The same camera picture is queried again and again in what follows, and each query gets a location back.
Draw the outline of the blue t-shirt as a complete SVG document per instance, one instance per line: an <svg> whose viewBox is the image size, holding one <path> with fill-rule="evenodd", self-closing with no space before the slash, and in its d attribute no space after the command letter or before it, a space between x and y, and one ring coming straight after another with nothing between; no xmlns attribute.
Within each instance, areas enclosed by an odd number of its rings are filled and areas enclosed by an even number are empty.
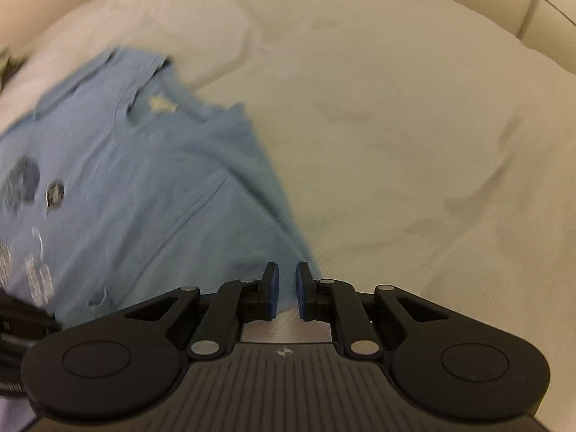
<svg viewBox="0 0 576 432"><path fill-rule="evenodd" d="M310 258L243 105L203 103L165 57L104 52L1 137L1 287L66 326L270 262L287 310Z"/></svg>

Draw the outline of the white bed duvet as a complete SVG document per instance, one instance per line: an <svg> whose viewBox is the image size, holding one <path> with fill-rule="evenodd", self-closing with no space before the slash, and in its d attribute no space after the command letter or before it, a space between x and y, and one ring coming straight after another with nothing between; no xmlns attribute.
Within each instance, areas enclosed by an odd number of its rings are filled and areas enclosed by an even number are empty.
<svg viewBox="0 0 576 432"><path fill-rule="evenodd" d="M323 274L527 338L575 427L575 77L451 0L94 0L28 47L9 125L116 44L244 103Z"/></svg>

